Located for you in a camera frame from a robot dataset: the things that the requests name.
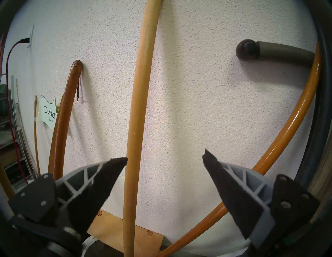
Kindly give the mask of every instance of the orange curved tube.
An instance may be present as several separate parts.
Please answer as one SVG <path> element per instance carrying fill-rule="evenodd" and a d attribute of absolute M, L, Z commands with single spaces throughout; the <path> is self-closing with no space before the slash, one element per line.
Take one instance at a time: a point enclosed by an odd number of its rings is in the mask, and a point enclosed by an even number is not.
<path fill-rule="evenodd" d="M 272 164 L 277 160 L 280 154 L 284 151 L 298 127 L 300 126 L 304 116 L 306 115 L 312 99 L 316 93 L 316 88 L 319 81 L 320 74 L 320 51 L 319 45 L 317 43 L 315 58 L 312 64 L 309 79 L 305 85 L 305 88 L 298 100 L 293 112 L 288 118 L 286 124 L 280 131 L 279 135 L 273 141 L 269 149 L 264 153 L 261 159 L 254 166 L 253 170 L 264 175 Z M 212 227 L 217 221 L 226 215 L 228 210 L 221 202 L 212 212 L 210 212 L 200 223 L 193 227 L 187 234 L 176 241 L 174 244 L 167 247 L 165 250 L 157 254 L 157 257 L 167 257 L 176 251 L 180 250 L 182 247 L 189 244 L 191 241 L 199 237 L 210 227 Z"/>
<path fill-rule="evenodd" d="M 48 173 L 53 174 L 54 180 L 62 178 L 63 175 L 64 152 L 66 149 L 70 115 L 82 70 L 83 63 L 81 61 L 74 61 L 71 65 L 66 89 L 56 117 L 48 161 Z"/>
<path fill-rule="evenodd" d="M 34 120 L 34 137 L 35 137 L 35 152 L 36 152 L 37 170 L 38 170 L 38 176 L 40 176 L 41 175 L 41 170 L 39 168 L 39 158 L 38 158 L 36 116 L 37 116 L 37 96 L 35 96 L 35 107 L 34 107 L 34 118 L 35 118 L 35 120 Z"/>

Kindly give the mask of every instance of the wall outlet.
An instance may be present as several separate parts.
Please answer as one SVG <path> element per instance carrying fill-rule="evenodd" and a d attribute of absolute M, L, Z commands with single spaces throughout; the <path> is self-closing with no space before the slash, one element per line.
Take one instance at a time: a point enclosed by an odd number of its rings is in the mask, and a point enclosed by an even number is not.
<path fill-rule="evenodd" d="M 31 43 L 32 43 L 32 33 L 33 33 L 33 31 L 34 31 L 34 25 L 31 26 L 30 31 L 29 31 L 29 35 L 28 35 L 28 37 L 30 38 L 30 42 L 29 42 L 27 48 L 29 48 L 29 47 L 31 46 Z"/>

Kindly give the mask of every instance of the wooden rod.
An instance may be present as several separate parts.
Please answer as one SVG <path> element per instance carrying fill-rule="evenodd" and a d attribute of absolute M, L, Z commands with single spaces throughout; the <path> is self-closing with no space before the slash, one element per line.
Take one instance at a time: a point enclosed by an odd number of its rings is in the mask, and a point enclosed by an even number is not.
<path fill-rule="evenodd" d="M 41 170 L 39 168 L 39 159 L 38 159 L 38 147 L 37 147 L 37 96 L 35 96 L 35 107 L 34 107 L 34 137 L 35 137 L 35 152 L 36 152 L 36 162 L 37 162 L 37 170 L 38 170 L 38 176 L 41 175 Z"/>
<path fill-rule="evenodd" d="M 135 219 L 146 102 L 161 0 L 147 0 L 132 89 L 124 179 L 124 256 L 134 256 Z"/>
<path fill-rule="evenodd" d="M 312 99 L 316 93 L 319 74 L 321 68 L 321 57 L 319 46 L 317 43 L 315 58 L 312 64 L 309 79 L 305 85 L 305 88 L 284 127 L 273 141 L 269 149 L 264 153 L 262 158 L 254 166 L 253 170 L 264 175 L 272 164 L 277 160 L 280 154 L 284 151 L 298 127 L 300 126 L 304 116 L 306 115 Z M 177 240 L 174 244 L 167 247 L 162 252 L 158 253 L 156 257 L 167 257 L 182 247 L 186 246 L 194 239 L 199 237 L 215 223 L 217 223 L 222 217 L 226 215 L 228 210 L 226 209 L 223 202 L 221 202 L 212 212 L 210 212 L 200 223 L 193 227 L 187 234 Z"/>
<path fill-rule="evenodd" d="M 10 181 L 8 179 L 7 173 L 5 171 L 5 168 L 3 167 L 1 160 L 0 160 L 0 183 L 1 183 L 3 190 L 5 191 L 8 199 L 11 199 L 15 195 L 15 193 L 12 188 L 12 185 L 10 184 Z"/>
<path fill-rule="evenodd" d="M 81 61 L 74 61 L 71 65 L 66 89 L 56 117 L 48 161 L 48 173 L 53 174 L 54 180 L 62 178 L 70 115 L 82 70 L 83 63 Z"/>

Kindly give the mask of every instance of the screw hole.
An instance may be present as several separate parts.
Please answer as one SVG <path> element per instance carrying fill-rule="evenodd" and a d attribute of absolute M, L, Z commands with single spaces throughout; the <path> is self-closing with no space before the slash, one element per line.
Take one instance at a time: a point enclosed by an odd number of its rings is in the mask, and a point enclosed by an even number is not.
<path fill-rule="evenodd" d="M 289 202 L 287 202 L 287 201 L 282 201 L 282 202 L 280 203 L 280 205 L 281 205 L 282 207 L 284 207 L 285 209 L 290 209 L 290 208 L 291 208 L 291 204 L 290 204 Z"/>

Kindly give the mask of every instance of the handwritten sign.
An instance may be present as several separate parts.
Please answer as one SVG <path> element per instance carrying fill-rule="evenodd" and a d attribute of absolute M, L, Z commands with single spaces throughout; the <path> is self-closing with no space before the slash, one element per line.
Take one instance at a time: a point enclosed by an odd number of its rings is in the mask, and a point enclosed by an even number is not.
<path fill-rule="evenodd" d="M 56 107 L 55 107 L 55 98 L 52 103 L 49 103 L 45 97 L 38 96 L 38 121 L 44 122 L 52 130 L 54 130 L 55 121 L 56 121 Z"/>

